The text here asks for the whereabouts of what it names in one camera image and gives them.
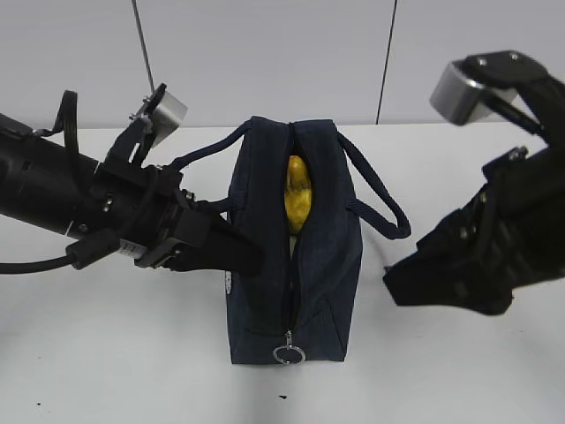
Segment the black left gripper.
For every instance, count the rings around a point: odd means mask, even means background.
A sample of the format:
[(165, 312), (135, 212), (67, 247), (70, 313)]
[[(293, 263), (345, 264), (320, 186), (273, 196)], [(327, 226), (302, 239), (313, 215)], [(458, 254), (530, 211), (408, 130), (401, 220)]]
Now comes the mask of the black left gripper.
[(263, 250), (220, 215), (188, 199), (179, 187), (180, 171), (142, 165), (155, 141), (147, 120), (136, 118), (111, 146), (94, 174), (102, 226), (115, 231), (120, 248), (133, 254), (140, 268), (259, 275)]

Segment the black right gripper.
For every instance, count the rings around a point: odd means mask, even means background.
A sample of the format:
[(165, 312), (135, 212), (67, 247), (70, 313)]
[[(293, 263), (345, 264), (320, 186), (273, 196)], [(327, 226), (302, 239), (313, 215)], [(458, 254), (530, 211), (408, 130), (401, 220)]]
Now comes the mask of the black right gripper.
[(564, 86), (545, 77), (512, 105), (542, 124), (546, 147), (517, 147), (482, 168), (485, 184), (383, 276), (401, 307), (504, 314), (518, 288), (564, 276)]

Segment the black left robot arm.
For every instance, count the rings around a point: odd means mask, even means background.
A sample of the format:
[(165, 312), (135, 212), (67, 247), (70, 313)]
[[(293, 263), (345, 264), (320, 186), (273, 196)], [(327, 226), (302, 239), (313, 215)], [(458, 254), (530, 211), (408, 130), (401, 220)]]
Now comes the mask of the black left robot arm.
[(173, 165), (128, 160), (145, 139), (130, 124), (99, 163), (66, 149), (7, 116), (1, 118), (1, 213), (73, 241), (54, 259), (4, 263), (4, 275), (84, 269), (112, 254), (128, 254), (142, 269), (202, 269), (257, 276), (260, 246), (222, 218), (226, 201), (191, 199)]

